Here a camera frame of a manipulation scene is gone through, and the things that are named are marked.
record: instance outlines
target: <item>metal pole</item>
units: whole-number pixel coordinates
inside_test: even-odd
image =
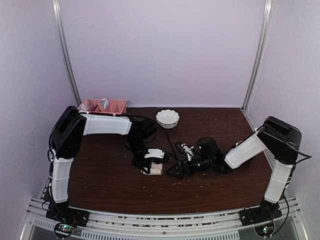
[[[249,86],[246,91],[246,95],[245,95],[244,102],[242,105],[242,110],[245,113],[248,111],[250,100],[251,100],[252,95],[254,93],[255,83],[259,77],[259,66],[261,64],[263,53],[264,53],[264,50],[266,47],[266,40],[268,37],[272,6],[273,6],[272,0],[265,0],[264,13],[263,13],[263,18],[262,18],[262,25],[261,25],[261,32],[260,32],[258,48],[256,51],[256,56],[255,56],[255,60],[254,60],[254,65],[253,65],[251,77],[250,77]]]
[[[56,21],[56,25],[57,25],[59,36],[60,36],[60,43],[61,43],[66,73],[68,75],[71,90],[76,100],[76,103],[80,105],[82,101],[79,95],[74,72],[72,70],[72,66],[70,62],[70,56],[67,48],[67,41],[65,37],[64,25],[63,25],[61,9],[60,9],[60,0],[52,0],[52,3],[53,3],[53,12],[55,16],[55,21]]]

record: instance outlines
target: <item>purple wall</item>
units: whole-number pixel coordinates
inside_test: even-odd
[[[302,132],[300,163],[288,189],[319,239],[320,216],[320,1],[275,1],[262,71],[249,108],[255,126],[273,115]]]
[[[240,107],[263,0],[61,1],[82,98],[130,106]]]
[[[48,136],[75,104],[51,1],[1,1],[0,239],[17,239],[47,181]]]

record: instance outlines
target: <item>pink tray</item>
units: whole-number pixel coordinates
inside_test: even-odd
[[[87,110],[87,112],[95,112],[95,113],[105,113],[105,114],[122,114],[127,112],[127,101],[124,99],[108,99],[109,105],[106,107],[106,109],[103,108],[103,106],[100,106],[98,102],[101,99],[85,99],[80,106],[78,107],[78,110],[81,110],[81,105],[89,105],[90,107]]]

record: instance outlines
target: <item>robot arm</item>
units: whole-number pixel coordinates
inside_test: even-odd
[[[196,142],[200,156],[192,156],[191,160],[183,159],[177,162],[167,173],[179,178],[207,169],[213,169],[219,174],[228,174],[257,154],[269,150],[276,160],[264,199],[260,207],[240,212],[243,225],[267,221],[271,215],[281,216],[278,201],[291,181],[297,164],[301,138],[302,134],[297,128],[270,116],[261,127],[225,154],[221,153],[212,137],[200,138]]]
[[[83,136],[124,135],[127,138],[127,148],[133,153],[132,165],[145,174],[150,174],[152,166],[169,160],[162,150],[147,148],[144,144],[144,140],[156,131],[156,123],[148,118],[140,121],[130,115],[92,114],[79,112],[74,106],[67,107],[53,127],[49,138],[51,204],[47,218],[60,221],[62,217],[66,219],[77,214],[72,213],[68,206],[68,183],[71,165],[80,151]]]

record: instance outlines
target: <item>wooden table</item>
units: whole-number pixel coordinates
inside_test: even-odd
[[[130,114],[155,118],[160,108],[129,108]],[[215,138],[222,152],[252,130],[237,108],[174,108],[180,120],[168,130],[173,143],[195,145],[203,136]],[[227,175],[196,173],[185,179],[142,175],[131,165],[132,153],[121,145],[123,136],[85,136],[71,168],[71,207],[126,214],[186,214],[259,205],[271,176],[263,153]],[[171,152],[166,136],[158,129],[147,144]],[[174,164],[170,159],[164,171]]]

